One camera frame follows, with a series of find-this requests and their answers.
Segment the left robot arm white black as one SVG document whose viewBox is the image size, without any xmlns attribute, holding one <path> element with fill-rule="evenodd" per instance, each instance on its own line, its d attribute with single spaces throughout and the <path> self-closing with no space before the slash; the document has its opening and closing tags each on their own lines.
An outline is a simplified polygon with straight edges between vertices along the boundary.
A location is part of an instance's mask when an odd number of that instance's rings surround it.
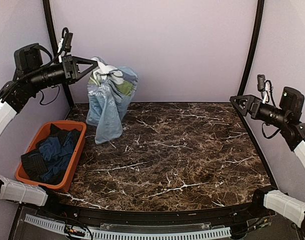
<svg viewBox="0 0 305 240">
<path fill-rule="evenodd" d="M 39 91 L 60 84 L 72 85 L 98 67 L 95 60 L 70 54 L 61 57 L 60 52 L 51 56 L 49 63 L 43 64 L 41 52 L 49 54 L 49 51 L 38 43 L 14 52 L 14 78 L 0 90 L 0 136 L 29 99 L 35 98 Z M 43 206 L 44 211 L 52 218 L 59 218 L 63 214 L 63 206 L 49 198 L 48 193 L 43 187 L 0 175 L 0 200 Z"/>
</svg>

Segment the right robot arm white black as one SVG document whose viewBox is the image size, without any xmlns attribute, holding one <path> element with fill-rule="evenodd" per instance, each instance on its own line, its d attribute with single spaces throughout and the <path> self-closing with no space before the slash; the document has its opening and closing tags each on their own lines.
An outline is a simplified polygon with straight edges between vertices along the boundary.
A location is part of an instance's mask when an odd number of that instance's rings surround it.
<svg viewBox="0 0 305 240">
<path fill-rule="evenodd" d="M 278 107 L 263 103 L 254 95 L 232 96 L 229 100 L 243 116 L 250 114 L 252 119 L 278 128 L 305 169 L 305 123 L 300 121 L 305 97 L 300 91 L 284 87 Z M 273 210 L 305 229 L 305 202 L 280 190 L 258 190 L 257 198 L 247 208 L 252 217 L 260 216 L 266 209 Z"/>
</svg>

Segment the light blue printed t-shirt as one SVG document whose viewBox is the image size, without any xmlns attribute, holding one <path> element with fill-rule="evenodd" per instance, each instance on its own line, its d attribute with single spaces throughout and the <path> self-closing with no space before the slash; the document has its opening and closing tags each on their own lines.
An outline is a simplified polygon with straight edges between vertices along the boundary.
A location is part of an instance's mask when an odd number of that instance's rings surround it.
<svg viewBox="0 0 305 240">
<path fill-rule="evenodd" d="M 122 135 L 122 120 L 136 93 L 138 75 L 130 67 L 115 67 L 97 56 L 92 60 L 98 66 L 87 83 L 86 123 L 96 127 L 94 141 L 100 145 Z"/>
</svg>

